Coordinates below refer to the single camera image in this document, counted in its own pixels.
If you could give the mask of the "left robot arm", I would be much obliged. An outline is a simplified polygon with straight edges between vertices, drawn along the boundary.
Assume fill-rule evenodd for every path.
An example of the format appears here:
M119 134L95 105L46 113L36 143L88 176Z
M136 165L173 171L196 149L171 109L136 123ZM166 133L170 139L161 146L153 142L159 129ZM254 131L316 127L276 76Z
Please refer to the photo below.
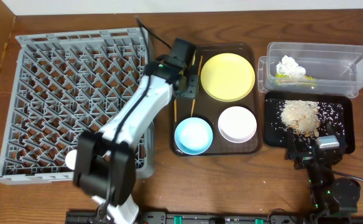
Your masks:
M170 53L144 68L137 91L99 131L83 131L77 148L66 156L73 185L98 203L95 212L67 216L67 223L134 223L139 208L132 199L135 153L140 137L159 111L177 97L198 91L197 46L175 39Z

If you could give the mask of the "white napkin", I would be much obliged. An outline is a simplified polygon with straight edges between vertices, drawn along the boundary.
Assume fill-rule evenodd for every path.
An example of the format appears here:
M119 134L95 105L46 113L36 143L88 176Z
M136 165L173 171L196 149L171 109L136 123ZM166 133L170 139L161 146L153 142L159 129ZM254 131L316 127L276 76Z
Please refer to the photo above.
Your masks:
M284 55L276 65L276 74L284 73L291 76L303 76L306 75L306 70L300 66L293 57Z

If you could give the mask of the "white paper cup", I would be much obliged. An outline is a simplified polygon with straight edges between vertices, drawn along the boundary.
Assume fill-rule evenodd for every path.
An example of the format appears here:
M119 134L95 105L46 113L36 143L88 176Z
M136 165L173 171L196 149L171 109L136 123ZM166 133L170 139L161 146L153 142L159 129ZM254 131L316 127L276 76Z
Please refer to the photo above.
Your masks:
M65 164L66 166L71 169L71 170L75 170L75 166L76 166L76 156L77 156L77 150L71 150L65 158Z

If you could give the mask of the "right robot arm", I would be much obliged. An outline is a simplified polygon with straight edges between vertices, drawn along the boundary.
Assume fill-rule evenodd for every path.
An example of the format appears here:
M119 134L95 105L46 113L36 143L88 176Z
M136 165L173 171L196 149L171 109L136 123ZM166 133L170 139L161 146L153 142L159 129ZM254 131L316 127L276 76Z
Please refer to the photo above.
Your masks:
M316 210L308 215L309 223L330 223L332 219L348 222L357 212L361 196L360 184L347 177L334 177L332 166L339 163L346 153L346 140L330 124L327 135L317 138L307 151L299 151L293 134L287 130L285 159L294 162L294 168L305 169L309 176L311 199Z

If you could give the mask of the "white bowl with food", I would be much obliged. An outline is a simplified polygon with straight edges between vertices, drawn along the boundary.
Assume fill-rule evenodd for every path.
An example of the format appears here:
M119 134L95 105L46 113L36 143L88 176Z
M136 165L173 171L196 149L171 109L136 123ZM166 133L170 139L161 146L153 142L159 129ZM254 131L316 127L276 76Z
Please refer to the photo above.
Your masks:
M232 106L220 114L218 130L227 141L238 144L244 143L252 139L256 133L257 120L247 108Z

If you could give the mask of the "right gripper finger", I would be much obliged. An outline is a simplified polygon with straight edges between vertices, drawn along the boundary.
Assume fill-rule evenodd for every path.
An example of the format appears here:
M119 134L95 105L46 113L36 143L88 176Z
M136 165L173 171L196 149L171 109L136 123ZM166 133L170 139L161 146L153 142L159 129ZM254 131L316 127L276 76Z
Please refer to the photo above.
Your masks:
M287 147L285 151L285 160L294 160L296 158L296 147L292 131L287 129Z
M341 137L341 135L336 132L336 130L331 126L330 123L326 124L326 130L327 130L327 133L329 135L334 136L338 140L339 143L343 142L343 138Z

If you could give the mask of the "wooden chopstick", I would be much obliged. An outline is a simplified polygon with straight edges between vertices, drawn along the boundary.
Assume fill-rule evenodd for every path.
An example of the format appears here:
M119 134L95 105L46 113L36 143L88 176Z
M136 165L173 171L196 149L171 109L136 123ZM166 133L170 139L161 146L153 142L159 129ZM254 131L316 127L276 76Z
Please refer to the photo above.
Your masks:
M196 85L196 93L195 93L195 98L192 101L192 105L191 105L191 113L190 113L190 117L193 117L193 113L195 110L195 104L196 104L196 98L198 96L198 91L199 91L199 86L200 86L200 74L201 74L201 68L202 68L202 61L203 61L203 56L200 56L200 62L198 65L198 74L197 74L197 85Z
M173 114L174 114L174 122L177 123L177 100L173 101Z

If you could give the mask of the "rice food scraps pile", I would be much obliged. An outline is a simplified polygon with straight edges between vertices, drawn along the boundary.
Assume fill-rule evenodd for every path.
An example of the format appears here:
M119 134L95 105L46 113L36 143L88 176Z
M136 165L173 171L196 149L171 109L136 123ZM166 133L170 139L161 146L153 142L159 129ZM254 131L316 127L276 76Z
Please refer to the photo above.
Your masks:
M294 142L301 149L308 149L320 137L318 106L313 101L286 101L281 119L287 129L292 131Z

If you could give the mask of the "green orange snack wrapper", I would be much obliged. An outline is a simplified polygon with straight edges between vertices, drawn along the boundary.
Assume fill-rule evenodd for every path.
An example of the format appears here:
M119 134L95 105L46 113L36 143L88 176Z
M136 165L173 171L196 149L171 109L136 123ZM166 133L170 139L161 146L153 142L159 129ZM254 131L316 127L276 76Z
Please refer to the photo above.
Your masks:
M303 76L291 76L284 73L277 73L275 75L275 83L277 85L302 85L302 84L311 84L312 80L315 80L313 77L308 77L306 75Z

